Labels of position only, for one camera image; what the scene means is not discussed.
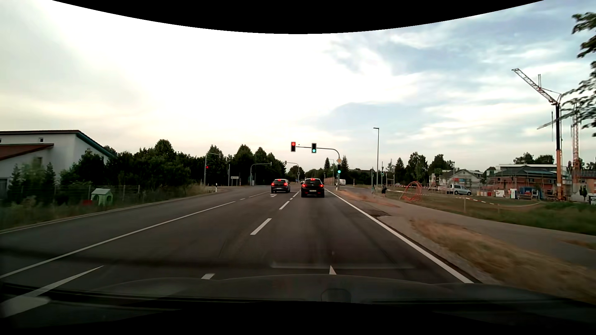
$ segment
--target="dirt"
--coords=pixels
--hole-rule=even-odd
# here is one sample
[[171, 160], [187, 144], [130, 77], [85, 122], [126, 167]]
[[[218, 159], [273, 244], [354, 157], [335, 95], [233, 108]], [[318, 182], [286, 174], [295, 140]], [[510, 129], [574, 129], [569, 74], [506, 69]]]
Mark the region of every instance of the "dirt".
[[412, 220], [423, 236], [505, 285], [596, 304], [596, 271], [530, 252], [464, 227]]

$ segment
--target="solid white edge line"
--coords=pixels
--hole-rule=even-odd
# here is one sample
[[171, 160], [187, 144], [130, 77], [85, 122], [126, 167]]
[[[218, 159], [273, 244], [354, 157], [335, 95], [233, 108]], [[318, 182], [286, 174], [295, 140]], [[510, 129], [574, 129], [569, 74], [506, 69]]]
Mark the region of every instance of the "solid white edge line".
[[445, 269], [448, 273], [452, 274], [455, 278], [461, 280], [464, 283], [467, 284], [472, 284], [474, 283], [472, 280], [469, 280], [468, 278], [466, 278], [464, 275], [460, 274], [459, 272], [457, 272], [456, 270], [454, 270], [453, 268], [451, 268], [450, 266], [448, 266], [447, 264], [443, 263], [441, 260], [439, 260], [438, 258], [434, 257], [433, 255], [429, 254], [426, 250], [422, 249], [421, 247], [417, 246], [416, 244], [412, 243], [409, 239], [405, 238], [404, 236], [402, 236], [401, 234], [397, 233], [395, 230], [387, 227], [387, 225], [385, 225], [384, 223], [382, 223], [381, 221], [373, 218], [372, 216], [370, 216], [369, 214], [365, 213], [363, 210], [361, 210], [360, 208], [352, 205], [351, 203], [347, 202], [344, 198], [338, 196], [337, 194], [329, 191], [329, 193], [333, 194], [334, 196], [338, 197], [341, 201], [347, 203], [348, 205], [354, 207], [357, 211], [361, 212], [362, 214], [366, 215], [369, 219], [373, 220], [374, 222], [378, 223], [381, 227], [385, 228], [388, 232], [392, 233], [393, 235], [395, 235], [397, 238], [399, 238], [400, 240], [406, 242], [409, 246], [411, 246], [412, 248], [414, 248], [416, 251], [420, 252], [422, 255], [426, 256], [427, 258], [429, 258], [430, 260], [432, 260], [434, 263], [436, 263], [437, 265], [439, 265], [441, 268]]
[[87, 249], [91, 249], [91, 248], [93, 248], [93, 247], [100, 246], [100, 245], [102, 245], [102, 244], [104, 244], [104, 243], [108, 243], [108, 242], [111, 242], [111, 241], [117, 240], [117, 239], [119, 239], [119, 238], [122, 238], [122, 237], [125, 237], [125, 236], [128, 236], [128, 235], [132, 235], [132, 234], [135, 234], [135, 233], [141, 232], [141, 231], [143, 231], [143, 230], [147, 230], [147, 229], [151, 229], [151, 228], [154, 228], [154, 227], [157, 227], [157, 226], [161, 226], [161, 225], [167, 224], [167, 223], [169, 223], [169, 222], [173, 222], [173, 221], [176, 221], [176, 220], [184, 219], [184, 218], [187, 218], [187, 217], [189, 217], [189, 216], [192, 216], [192, 215], [195, 215], [195, 214], [199, 214], [199, 213], [203, 213], [203, 212], [206, 212], [206, 211], [208, 211], [208, 210], [215, 209], [215, 208], [217, 208], [217, 207], [225, 206], [225, 205], [227, 205], [227, 204], [231, 204], [231, 203], [235, 203], [235, 202], [236, 202], [236, 201], [231, 201], [231, 202], [229, 202], [229, 203], [221, 204], [221, 205], [218, 205], [218, 206], [215, 206], [215, 207], [211, 207], [211, 208], [203, 209], [203, 210], [200, 210], [200, 211], [198, 211], [198, 212], [194, 212], [194, 213], [191, 213], [191, 214], [187, 214], [187, 215], [181, 216], [181, 217], [179, 217], [179, 218], [175, 218], [175, 219], [171, 219], [171, 220], [168, 220], [168, 221], [164, 221], [164, 222], [161, 222], [161, 223], [159, 223], [159, 224], [155, 224], [155, 225], [152, 225], [152, 226], [149, 226], [149, 227], [145, 227], [145, 228], [141, 228], [141, 229], [138, 229], [138, 230], [135, 230], [135, 231], [132, 231], [132, 232], [129, 232], [129, 233], [126, 233], [126, 234], [123, 234], [123, 235], [117, 236], [117, 237], [113, 237], [113, 238], [110, 238], [109, 240], [105, 240], [105, 241], [102, 241], [102, 242], [99, 242], [99, 243], [95, 243], [95, 244], [92, 244], [92, 245], [90, 245], [90, 246], [87, 246], [87, 247], [84, 247], [84, 248], [81, 248], [81, 249], [78, 249], [78, 250], [75, 250], [75, 251], [72, 251], [72, 252], [69, 252], [69, 253], [65, 253], [65, 254], [63, 254], [63, 255], [60, 255], [60, 256], [57, 256], [57, 257], [54, 257], [54, 258], [50, 258], [50, 259], [44, 260], [44, 261], [42, 261], [42, 262], [39, 262], [39, 263], [35, 263], [35, 264], [33, 264], [33, 265], [25, 266], [25, 267], [24, 267], [24, 268], [22, 268], [22, 269], [18, 269], [18, 270], [15, 270], [15, 271], [11, 271], [11, 272], [9, 272], [9, 273], [7, 273], [7, 274], [0, 275], [0, 279], [1, 279], [1, 278], [8, 277], [8, 276], [10, 276], [10, 275], [18, 274], [18, 273], [19, 273], [19, 272], [21, 272], [21, 271], [25, 271], [25, 270], [28, 270], [28, 269], [30, 269], [30, 268], [34, 268], [34, 267], [36, 267], [36, 266], [39, 266], [39, 265], [42, 265], [42, 264], [50, 263], [50, 262], [52, 262], [53, 260], [57, 260], [57, 259], [64, 258], [64, 257], [66, 257], [66, 256], [70, 256], [70, 255], [72, 255], [72, 254], [75, 254], [75, 253], [77, 253], [77, 252], [81, 252], [81, 251], [84, 251], [84, 250], [87, 250]]
[[259, 230], [261, 230], [269, 221], [271, 221], [271, 218], [265, 220], [260, 226], [257, 227], [257, 229], [251, 232], [250, 235], [256, 235], [259, 232]]
[[263, 194], [263, 193], [269, 193], [269, 192], [261, 192], [261, 193], [259, 193], [259, 194], [255, 194], [255, 195], [253, 195], [253, 196], [250, 196], [249, 198], [256, 197], [256, 196], [260, 196], [260, 195], [261, 195], [261, 194]]
[[282, 209], [283, 209], [283, 208], [284, 208], [284, 207], [285, 207], [287, 204], [289, 204], [289, 203], [290, 203], [290, 201], [289, 201], [289, 200], [288, 200], [288, 201], [286, 201], [286, 202], [284, 203], [284, 205], [280, 207], [280, 210], [282, 210]]
[[16, 296], [16, 297], [10, 298], [8, 300], [5, 300], [2, 303], [0, 303], [0, 310], [2, 310], [2, 316], [4, 318], [6, 318], [6, 317], [10, 317], [15, 314], [19, 314], [24, 311], [28, 311], [29, 309], [43, 306], [43, 305], [49, 303], [51, 300], [47, 297], [38, 297], [40, 294], [44, 294], [47, 291], [53, 290], [60, 285], [68, 283], [71, 280], [77, 279], [77, 278], [79, 278], [83, 275], [86, 275], [91, 271], [97, 270], [101, 267], [103, 267], [103, 265], [98, 266], [95, 269], [81, 272], [80, 274], [71, 276], [69, 278], [62, 279], [62, 280], [57, 281], [53, 284], [41, 287], [37, 290], [33, 290], [31, 292], [27, 292], [20, 296]]

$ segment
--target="asphalt road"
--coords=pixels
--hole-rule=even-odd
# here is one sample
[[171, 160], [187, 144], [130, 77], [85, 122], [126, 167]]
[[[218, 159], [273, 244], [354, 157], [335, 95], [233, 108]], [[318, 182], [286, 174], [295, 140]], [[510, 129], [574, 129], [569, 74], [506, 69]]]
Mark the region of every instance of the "asphalt road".
[[0, 280], [91, 290], [164, 277], [209, 280], [343, 274], [423, 283], [462, 281], [338, 198], [269, 187], [102, 213], [0, 233]]

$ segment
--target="black car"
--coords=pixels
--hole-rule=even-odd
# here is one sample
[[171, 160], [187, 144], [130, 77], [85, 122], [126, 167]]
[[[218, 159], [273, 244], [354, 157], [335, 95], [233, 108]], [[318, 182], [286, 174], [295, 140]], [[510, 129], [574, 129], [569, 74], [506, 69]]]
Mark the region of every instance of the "black car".
[[284, 191], [286, 193], [290, 192], [290, 183], [288, 179], [276, 179], [271, 183], [271, 193], [276, 193], [278, 191]]
[[325, 185], [319, 178], [309, 178], [304, 180], [302, 184], [302, 190], [300, 192], [301, 197], [306, 196], [317, 196], [325, 197]]

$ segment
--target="wall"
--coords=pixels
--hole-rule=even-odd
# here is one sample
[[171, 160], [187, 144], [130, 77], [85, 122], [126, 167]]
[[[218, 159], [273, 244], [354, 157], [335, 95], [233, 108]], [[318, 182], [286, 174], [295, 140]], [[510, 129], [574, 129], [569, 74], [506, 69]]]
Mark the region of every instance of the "wall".
[[[93, 149], [76, 134], [0, 135], [0, 137], [2, 144], [54, 144], [50, 149], [0, 160], [0, 178], [9, 178], [13, 174], [15, 164], [31, 163], [34, 157], [43, 157], [42, 164], [47, 165], [51, 162], [56, 172], [56, 179], [59, 179], [60, 171], [69, 169], [73, 163], [78, 162], [87, 148], [103, 157], [104, 163], [108, 160], [105, 155]], [[40, 137], [44, 138], [43, 142], [39, 142]]]

